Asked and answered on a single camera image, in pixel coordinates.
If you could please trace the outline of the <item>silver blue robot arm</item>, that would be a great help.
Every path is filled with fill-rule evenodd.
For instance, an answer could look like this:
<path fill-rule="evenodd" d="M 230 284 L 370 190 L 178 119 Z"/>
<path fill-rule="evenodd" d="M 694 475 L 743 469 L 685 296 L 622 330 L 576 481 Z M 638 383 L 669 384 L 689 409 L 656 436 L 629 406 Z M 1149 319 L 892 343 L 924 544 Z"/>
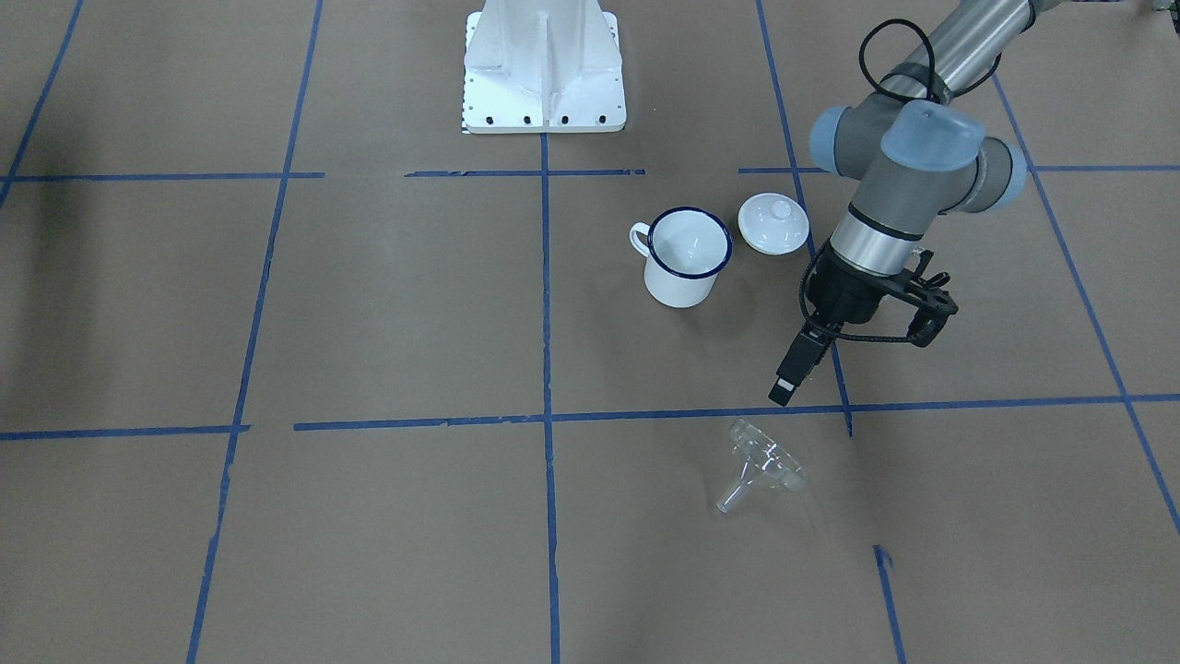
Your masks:
<path fill-rule="evenodd" d="M 1032 29 L 1054 1 L 962 1 L 902 63 L 874 78 L 856 106 L 822 113 L 809 131 L 809 158 L 858 186 L 830 239 L 802 272 L 802 327 L 776 372 L 771 401 L 788 405 L 834 341 L 850 340 L 881 300 L 914 308 L 892 344 L 930 346 L 961 310 L 945 272 L 926 277 L 922 245 L 938 216 L 985 213 L 1020 197 L 1028 164 L 1020 147 L 986 134 L 953 109 L 956 98 L 995 74 L 999 55 Z"/>

